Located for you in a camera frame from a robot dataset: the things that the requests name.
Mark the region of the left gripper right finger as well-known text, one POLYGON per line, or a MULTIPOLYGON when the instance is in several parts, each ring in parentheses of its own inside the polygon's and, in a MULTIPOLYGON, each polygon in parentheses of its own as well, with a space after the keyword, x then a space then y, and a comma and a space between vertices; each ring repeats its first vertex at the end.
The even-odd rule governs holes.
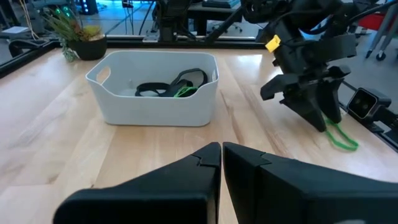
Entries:
POLYGON ((223 143, 239 223, 397 223, 397 184, 223 143))

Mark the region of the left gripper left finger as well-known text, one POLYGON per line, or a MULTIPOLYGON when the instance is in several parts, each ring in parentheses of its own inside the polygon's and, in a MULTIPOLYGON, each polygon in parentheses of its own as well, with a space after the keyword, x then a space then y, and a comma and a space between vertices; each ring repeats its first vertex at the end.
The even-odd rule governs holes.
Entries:
POLYGON ((217 223, 221 146, 194 153, 121 184, 82 189, 56 209, 54 223, 217 223))

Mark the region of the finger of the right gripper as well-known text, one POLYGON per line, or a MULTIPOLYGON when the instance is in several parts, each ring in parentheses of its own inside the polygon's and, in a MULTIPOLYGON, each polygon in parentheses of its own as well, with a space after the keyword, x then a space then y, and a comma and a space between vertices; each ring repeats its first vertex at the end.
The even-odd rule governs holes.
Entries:
POLYGON ((306 122, 311 124, 317 131, 325 132, 326 124, 322 116, 321 109, 312 93, 284 93, 284 99, 280 104, 285 105, 306 122))
POLYGON ((341 121, 338 89, 342 79, 324 80, 317 87, 317 101, 321 111, 334 123, 341 121))

